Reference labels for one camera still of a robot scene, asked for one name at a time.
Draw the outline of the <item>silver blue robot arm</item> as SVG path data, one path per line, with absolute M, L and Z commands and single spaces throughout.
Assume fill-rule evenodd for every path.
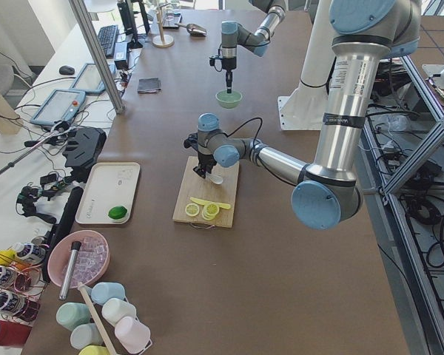
M 232 71 L 237 67 L 237 48 L 241 46 L 258 57 L 263 57 L 275 28 L 285 19 L 285 1 L 249 1 L 249 3 L 262 10 L 266 17 L 254 33 L 247 30 L 236 21 L 223 21 L 221 24 L 221 45 L 218 58 L 222 70 L 226 72 L 226 92 L 232 93 Z
M 291 205 L 313 229 L 330 229 L 354 216 L 363 196 L 353 170 L 378 64 L 417 49 L 421 5 L 418 1 L 333 1 L 335 64 L 326 111 L 312 163 L 286 155 L 257 138 L 236 138 L 221 130 L 218 117 L 202 114 L 198 130 L 184 146 L 198 154 L 195 172 L 206 178 L 214 166 L 228 168 L 241 159 L 264 167 L 294 186 Z

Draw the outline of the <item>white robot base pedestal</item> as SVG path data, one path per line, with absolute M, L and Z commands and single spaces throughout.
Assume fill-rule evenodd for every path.
M 334 29 L 329 22 L 329 0 L 320 0 L 314 17 L 300 82 L 290 96 L 278 98 L 283 130 L 319 130 L 327 107 L 327 87 L 334 63 Z

